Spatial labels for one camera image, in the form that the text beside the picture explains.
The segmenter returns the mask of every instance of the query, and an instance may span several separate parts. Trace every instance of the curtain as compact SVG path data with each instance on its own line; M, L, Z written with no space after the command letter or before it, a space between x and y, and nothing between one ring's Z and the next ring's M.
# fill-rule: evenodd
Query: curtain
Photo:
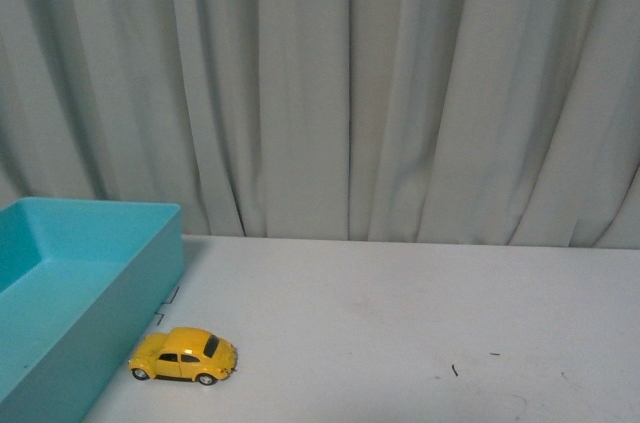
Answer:
M0 206L640 248L640 0L0 0Z

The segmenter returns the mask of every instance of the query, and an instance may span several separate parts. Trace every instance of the black mark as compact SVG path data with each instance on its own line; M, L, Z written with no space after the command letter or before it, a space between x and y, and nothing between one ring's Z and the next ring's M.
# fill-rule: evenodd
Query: black mark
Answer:
M173 300L176 299L176 295L178 294L179 290L180 290L180 285L176 286L176 289L171 294L171 298L169 298L168 301L163 301L162 304L163 305L170 305L171 303L173 303ZM156 315L158 315L160 317L160 318L158 318L158 321L156 322L156 326L160 326L160 323L162 322L162 319L164 318L164 313L160 313L159 311L156 311L155 313L156 313Z
M173 294L171 295L171 298L169 299L169 301L163 301L162 304L163 305L170 305L171 303L173 303L173 300L175 300L176 295L178 294L178 291L180 291L180 285L176 286L176 289L173 292Z

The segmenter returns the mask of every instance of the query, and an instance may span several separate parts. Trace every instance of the plastic container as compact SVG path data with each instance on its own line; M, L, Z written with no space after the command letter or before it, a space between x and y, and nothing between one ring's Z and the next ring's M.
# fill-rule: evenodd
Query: plastic container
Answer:
M81 420L183 270L178 205L0 211L0 421Z

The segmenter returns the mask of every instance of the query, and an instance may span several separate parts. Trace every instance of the yellow toy car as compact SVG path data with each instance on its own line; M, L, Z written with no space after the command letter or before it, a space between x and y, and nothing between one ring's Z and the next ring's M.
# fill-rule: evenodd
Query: yellow toy car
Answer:
M234 370L237 352L231 343L205 330L174 328L147 335L129 360L138 380L164 378L213 385Z

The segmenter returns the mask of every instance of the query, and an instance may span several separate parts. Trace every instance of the white surface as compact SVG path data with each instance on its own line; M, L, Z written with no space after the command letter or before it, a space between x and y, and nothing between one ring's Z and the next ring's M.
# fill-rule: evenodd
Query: white surface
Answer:
M185 254L149 330L210 329L238 371L203 387L123 362L86 421L640 420L638 251L185 237Z

